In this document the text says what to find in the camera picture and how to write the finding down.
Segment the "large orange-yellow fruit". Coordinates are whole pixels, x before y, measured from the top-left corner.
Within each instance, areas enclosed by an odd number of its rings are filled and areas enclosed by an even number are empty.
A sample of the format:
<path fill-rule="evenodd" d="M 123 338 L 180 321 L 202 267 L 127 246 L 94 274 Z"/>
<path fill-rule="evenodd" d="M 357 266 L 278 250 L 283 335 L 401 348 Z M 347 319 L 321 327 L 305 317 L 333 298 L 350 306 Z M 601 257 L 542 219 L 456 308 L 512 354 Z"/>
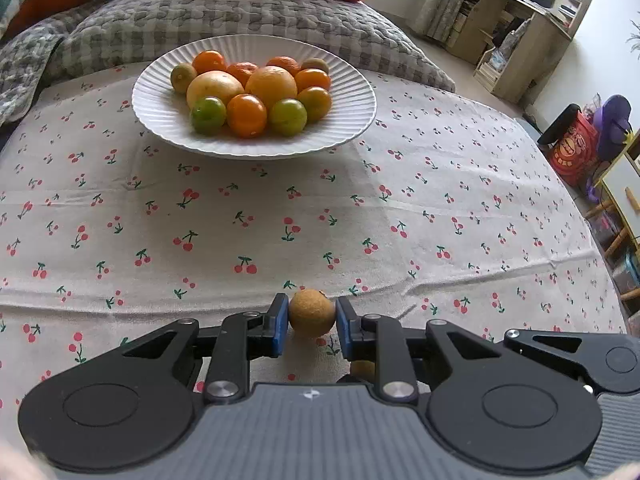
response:
<path fill-rule="evenodd" d="M 245 91 L 260 99 L 267 110 L 283 99 L 295 99 L 298 93 L 294 77 L 274 66 L 258 68 L 247 81 Z"/>

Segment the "grey checked quilt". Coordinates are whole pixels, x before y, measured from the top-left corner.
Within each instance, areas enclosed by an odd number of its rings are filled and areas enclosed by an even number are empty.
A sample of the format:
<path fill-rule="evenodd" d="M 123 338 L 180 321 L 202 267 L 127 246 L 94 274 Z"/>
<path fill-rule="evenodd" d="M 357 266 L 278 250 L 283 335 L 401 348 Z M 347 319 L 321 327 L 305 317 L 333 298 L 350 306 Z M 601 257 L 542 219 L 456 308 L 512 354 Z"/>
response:
<path fill-rule="evenodd" d="M 394 23 L 341 0 L 93 0 L 1 48 L 1 120 L 16 122 L 53 81 L 154 58 L 189 42 L 268 35 L 313 44 L 357 68 L 452 91 L 454 81 Z"/>

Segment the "white ribbed plate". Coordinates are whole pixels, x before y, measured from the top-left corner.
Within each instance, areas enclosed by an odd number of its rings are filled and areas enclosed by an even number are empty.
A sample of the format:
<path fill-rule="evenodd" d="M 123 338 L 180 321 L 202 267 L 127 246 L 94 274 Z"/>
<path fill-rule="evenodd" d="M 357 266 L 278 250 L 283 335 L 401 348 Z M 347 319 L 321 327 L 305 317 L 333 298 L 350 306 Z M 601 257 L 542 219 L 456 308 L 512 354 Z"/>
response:
<path fill-rule="evenodd" d="M 183 150 L 284 159 L 337 148 L 372 125 L 378 103 L 359 70 L 306 42 L 227 35 L 161 55 L 134 83 L 139 122 Z"/>

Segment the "large pale yellow fruit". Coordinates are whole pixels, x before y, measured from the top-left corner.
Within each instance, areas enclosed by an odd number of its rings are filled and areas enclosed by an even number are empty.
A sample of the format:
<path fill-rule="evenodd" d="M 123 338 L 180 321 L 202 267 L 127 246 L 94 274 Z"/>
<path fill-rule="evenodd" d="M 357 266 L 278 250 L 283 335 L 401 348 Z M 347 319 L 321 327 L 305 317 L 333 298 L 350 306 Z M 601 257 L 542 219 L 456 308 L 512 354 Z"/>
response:
<path fill-rule="evenodd" d="M 198 100 L 211 96 L 227 105 L 231 99 L 244 92 L 244 87 L 235 76 L 222 70 L 210 70 L 191 81 L 186 90 L 186 104 L 193 108 Z"/>

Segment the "wooden shelf desk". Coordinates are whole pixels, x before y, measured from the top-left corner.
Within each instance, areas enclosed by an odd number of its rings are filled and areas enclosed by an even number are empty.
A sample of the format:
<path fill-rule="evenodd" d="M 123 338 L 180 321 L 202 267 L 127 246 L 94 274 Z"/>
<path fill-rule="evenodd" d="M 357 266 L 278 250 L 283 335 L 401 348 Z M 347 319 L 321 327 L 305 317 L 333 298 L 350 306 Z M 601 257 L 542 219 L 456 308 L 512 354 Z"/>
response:
<path fill-rule="evenodd" d="M 592 0 L 462 0 L 446 50 L 512 104 L 537 92 L 573 41 Z"/>

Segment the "yellow-orange cherry tomato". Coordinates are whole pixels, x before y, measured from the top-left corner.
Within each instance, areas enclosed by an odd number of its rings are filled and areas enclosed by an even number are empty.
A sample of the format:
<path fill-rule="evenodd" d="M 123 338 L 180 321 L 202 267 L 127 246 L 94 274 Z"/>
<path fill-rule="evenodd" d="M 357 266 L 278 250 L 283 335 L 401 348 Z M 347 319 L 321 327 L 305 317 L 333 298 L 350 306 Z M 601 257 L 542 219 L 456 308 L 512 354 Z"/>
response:
<path fill-rule="evenodd" d="M 329 113 L 332 98 L 325 88 L 314 86 L 299 92 L 297 99 L 307 112 L 307 122 L 318 122 Z"/>

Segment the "red printed bag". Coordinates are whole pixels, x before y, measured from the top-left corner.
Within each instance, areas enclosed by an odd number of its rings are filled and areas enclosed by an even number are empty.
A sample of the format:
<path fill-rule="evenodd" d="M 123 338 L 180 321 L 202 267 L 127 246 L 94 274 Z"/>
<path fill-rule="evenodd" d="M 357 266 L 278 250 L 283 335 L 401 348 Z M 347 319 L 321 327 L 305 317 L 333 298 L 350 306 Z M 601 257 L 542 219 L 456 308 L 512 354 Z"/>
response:
<path fill-rule="evenodd" d="M 568 185 L 576 186 L 597 159 L 599 133 L 577 104 L 570 104 L 542 133 L 537 143 Z"/>

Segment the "orange cherry tomato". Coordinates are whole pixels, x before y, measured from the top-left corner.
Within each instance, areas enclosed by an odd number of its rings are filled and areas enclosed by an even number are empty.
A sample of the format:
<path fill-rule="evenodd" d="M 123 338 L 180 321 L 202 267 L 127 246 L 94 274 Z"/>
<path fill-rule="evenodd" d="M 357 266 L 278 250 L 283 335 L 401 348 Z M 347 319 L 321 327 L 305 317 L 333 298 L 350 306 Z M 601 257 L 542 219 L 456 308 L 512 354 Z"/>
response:
<path fill-rule="evenodd" d="M 297 91 L 302 92 L 311 87 L 319 87 L 326 91 L 331 88 L 331 77 L 320 68 L 305 68 L 295 75 Z"/>
<path fill-rule="evenodd" d="M 227 124 L 240 138 L 260 136 L 266 128 L 267 120 L 267 109 L 256 96 L 239 94 L 227 104 Z"/>

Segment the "purple toy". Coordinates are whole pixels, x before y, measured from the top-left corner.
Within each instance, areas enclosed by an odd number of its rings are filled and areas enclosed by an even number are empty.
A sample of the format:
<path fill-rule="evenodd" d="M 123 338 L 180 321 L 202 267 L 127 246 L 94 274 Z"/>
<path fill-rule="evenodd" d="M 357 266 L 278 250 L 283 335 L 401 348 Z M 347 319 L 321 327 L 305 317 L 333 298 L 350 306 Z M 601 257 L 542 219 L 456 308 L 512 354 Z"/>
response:
<path fill-rule="evenodd" d="M 623 151 L 632 133 L 630 113 L 630 103 L 620 94 L 614 94 L 596 110 L 593 125 L 598 133 L 598 159 L 612 162 Z"/>

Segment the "mandarin orange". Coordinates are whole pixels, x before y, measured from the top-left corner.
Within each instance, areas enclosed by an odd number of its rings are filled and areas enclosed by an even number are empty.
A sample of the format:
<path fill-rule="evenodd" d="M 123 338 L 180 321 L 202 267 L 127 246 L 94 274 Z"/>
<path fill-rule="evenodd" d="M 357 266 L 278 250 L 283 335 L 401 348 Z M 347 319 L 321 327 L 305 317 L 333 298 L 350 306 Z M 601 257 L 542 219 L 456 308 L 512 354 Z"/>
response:
<path fill-rule="evenodd" d="M 237 79 L 243 87 L 246 86 L 247 81 L 250 79 L 258 66 L 252 62 L 237 62 L 227 66 L 226 72 Z"/>
<path fill-rule="evenodd" d="M 275 56 L 274 58 L 270 58 L 266 65 L 283 68 L 292 76 L 296 76 L 296 74 L 300 71 L 299 62 L 297 62 L 295 58 L 291 58 L 290 56 Z"/>

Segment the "small orange tomato back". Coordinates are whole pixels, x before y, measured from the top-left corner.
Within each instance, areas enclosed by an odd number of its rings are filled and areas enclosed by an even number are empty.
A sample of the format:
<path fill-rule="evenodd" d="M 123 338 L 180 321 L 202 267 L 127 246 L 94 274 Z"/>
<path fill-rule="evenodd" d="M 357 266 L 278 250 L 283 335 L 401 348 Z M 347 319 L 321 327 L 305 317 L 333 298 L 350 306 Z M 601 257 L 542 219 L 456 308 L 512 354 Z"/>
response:
<path fill-rule="evenodd" d="M 192 66 L 198 74 L 211 72 L 212 70 L 227 70 L 227 63 L 224 56 L 215 50 L 205 50 L 194 56 Z"/>

